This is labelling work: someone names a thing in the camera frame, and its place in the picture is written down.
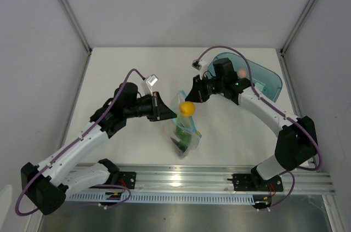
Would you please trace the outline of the yellow toy lemon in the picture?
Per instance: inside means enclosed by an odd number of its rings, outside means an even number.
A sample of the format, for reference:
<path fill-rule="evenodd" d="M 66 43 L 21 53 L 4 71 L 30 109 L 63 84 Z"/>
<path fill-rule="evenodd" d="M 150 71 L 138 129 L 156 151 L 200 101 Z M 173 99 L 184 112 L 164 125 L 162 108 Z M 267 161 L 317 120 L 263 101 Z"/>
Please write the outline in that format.
<path fill-rule="evenodd" d="M 191 117 L 195 113 L 195 104 L 185 101 L 179 104 L 179 112 L 182 117 Z"/>

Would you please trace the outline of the green toy bell pepper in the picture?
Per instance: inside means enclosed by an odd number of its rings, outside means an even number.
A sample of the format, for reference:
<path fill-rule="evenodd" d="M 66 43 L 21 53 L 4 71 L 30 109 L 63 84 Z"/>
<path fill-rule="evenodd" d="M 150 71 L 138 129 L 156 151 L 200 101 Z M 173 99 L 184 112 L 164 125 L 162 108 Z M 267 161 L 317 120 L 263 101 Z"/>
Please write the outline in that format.
<path fill-rule="evenodd" d="M 174 131 L 175 140 L 179 145 L 189 146 L 192 140 L 192 135 L 186 129 L 182 129 L 182 127 L 176 126 Z"/>

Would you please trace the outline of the clear zip bag teal zipper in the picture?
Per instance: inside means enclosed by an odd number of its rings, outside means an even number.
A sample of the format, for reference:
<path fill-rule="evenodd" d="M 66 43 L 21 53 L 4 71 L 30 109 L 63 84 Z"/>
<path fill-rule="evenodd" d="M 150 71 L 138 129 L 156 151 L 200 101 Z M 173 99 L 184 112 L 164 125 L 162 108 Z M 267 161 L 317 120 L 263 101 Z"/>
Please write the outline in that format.
<path fill-rule="evenodd" d="M 177 95 L 171 101 L 171 110 L 177 114 L 177 117 L 172 120 L 171 124 L 171 133 L 169 134 L 170 139 L 176 138 L 174 131 L 176 126 L 182 127 L 182 129 L 186 129 L 192 135 L 192 140 L 189 147 L 189 152 L 195 148 L 197 148 L 200 139 L 202 138 L 202 134 L 197 130 L 195 126 L 195 122 L 193 116 L 191 117 L 182 117 L 179 112 L 179 104 L 185 102 L 186 93 L 183 90 L 180 90 Z"/>

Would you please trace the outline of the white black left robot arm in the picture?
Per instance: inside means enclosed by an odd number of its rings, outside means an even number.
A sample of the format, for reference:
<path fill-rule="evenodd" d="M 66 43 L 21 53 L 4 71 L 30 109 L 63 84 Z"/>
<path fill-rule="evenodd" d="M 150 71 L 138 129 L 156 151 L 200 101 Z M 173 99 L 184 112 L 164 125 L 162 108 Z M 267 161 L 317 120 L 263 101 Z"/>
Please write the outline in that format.
<path fill-rule="evenodd" d="M 120 182 L 120 170 L 110 160 L 99 160 L 92 167 L 72 169 L 91 151 L 111 139 L 126 126 L 129 118 L 146 117 L 150 122 L 171 120 L 176 114 L 162 101 L 159 92 L 138 97 L 138 87 L 124 82 L 89 119 L 86 127 L 70 144 L 34 165 L 21 168 L 21 196 L 27 196 L 44 215 L 55 212 L 67 197 L 88 188 L 116 188 L 129 191 Z"/>

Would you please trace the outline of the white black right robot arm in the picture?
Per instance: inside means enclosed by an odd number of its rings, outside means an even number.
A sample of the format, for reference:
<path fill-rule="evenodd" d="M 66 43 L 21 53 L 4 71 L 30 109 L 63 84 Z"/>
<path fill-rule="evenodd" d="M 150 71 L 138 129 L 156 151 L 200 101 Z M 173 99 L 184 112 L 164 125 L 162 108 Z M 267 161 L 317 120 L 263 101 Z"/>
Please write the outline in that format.
<path fill-rule="evenodd" d="M 280 110 L 254 85 L 250 69 L 235 71 L 231 60 L 222 58 L 213 63 L 214 76 L 208 78 L 204 61 L 195 60 L 192 66 L 199 73 L 193 77 L 187 101 L 204 103 L 211 95 L 221 94 L 250 111 L 276 135 L 274 154 L 251 169 L 250 182 L 255 189 L 263 190 L 272 178 L 299 168 L 319 152 L 313 120 Z"/>

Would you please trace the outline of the pink toy egg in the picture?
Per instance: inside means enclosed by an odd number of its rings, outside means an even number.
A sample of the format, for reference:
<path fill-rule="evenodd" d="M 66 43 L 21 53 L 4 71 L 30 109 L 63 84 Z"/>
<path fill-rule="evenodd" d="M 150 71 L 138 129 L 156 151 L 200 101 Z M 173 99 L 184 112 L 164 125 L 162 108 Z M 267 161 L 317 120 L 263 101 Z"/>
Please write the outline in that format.
<path fill-rule="evenodd" d="M 239 69 L 237 71 L 237 76 L 239 78 L 246 78 L 247 77 L 247 71 L 245 69 Z"/>

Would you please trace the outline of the teal plastic tray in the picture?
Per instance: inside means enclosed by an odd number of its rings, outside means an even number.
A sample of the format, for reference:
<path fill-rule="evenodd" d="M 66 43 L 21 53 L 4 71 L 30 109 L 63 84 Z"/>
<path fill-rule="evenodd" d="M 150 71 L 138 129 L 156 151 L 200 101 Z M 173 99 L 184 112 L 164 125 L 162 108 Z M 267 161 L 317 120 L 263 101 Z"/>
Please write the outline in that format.
<path fill-rule="evenodd" d="M 208 66 L 208 71 L 211 75 L 214 75 L 213 64 L 216 60 L 228 58 L 233 65 L 235 71 L 239 69 L 245 69 L 247 71 L 247 78 L 249 78 L 248 68 L 246 62 L 242 57 L 236 53 L 220 53 L 214 57 Z M 282 90 L 282 79 L 281 77 L 272 70 L 267 69 L 255 62 L 247 60 L 252 73 L 252 80 L 254 85 L 271 101 L 276 102 L 280 92 Z"/>

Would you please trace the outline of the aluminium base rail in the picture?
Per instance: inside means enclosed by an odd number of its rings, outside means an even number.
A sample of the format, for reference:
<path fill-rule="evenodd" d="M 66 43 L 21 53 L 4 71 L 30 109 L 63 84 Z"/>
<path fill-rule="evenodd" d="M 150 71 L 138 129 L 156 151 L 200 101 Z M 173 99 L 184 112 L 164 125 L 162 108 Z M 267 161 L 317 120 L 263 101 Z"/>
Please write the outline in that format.
<path fill-rule="evenodd" d="M 134 192 L 150 193 L 251 193 L 267 194 L 269 189 L 258 191 L 237 191 L 236 187 L 242 185 L 242 179 L 232 181 L 233 174 L 248 174 L 248 166 L 181 166 L 181 165 L 128 165 L 119 164 L 122 172 L 135 172 L 136 181 Z M 277 195 L 287 194 L 295 183 L 292 193 L 294 195 L 334 195 L 336 190 L 331 176 L 328 173 L 292 171 L 295 180 L 286 173 L 281 176 L 276 186 L 283 191 L 274 189 Z"/>

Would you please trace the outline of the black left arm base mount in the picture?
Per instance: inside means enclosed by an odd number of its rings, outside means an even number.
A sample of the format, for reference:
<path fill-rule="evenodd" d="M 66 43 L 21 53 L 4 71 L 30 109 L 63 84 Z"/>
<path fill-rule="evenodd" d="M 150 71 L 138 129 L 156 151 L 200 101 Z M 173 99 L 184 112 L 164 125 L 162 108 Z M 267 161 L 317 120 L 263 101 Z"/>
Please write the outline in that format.
<path fill-rule="evenodd" d="M 137 180 L 136 172 L 121 171 L 119 167 L 109 159 L 99 160 L 98 166 L 104 166 L 108 172 L 107 180 L 103 184 L 121 185 L 129 189 L 135 188 L 135 183 Z"/>

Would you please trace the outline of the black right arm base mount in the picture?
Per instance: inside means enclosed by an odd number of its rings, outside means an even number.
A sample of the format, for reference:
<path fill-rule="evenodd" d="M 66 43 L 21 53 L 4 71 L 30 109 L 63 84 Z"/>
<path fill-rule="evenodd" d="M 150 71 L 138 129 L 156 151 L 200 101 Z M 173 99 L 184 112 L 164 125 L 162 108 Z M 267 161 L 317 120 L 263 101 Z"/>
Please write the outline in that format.
<path fill-rule="evenodd" d="M 279 175 L 268 180 L 248 173 L 234 173 L 227 181 L 231 182 L 235 191 L 283 192 L 284 187 Z"/>

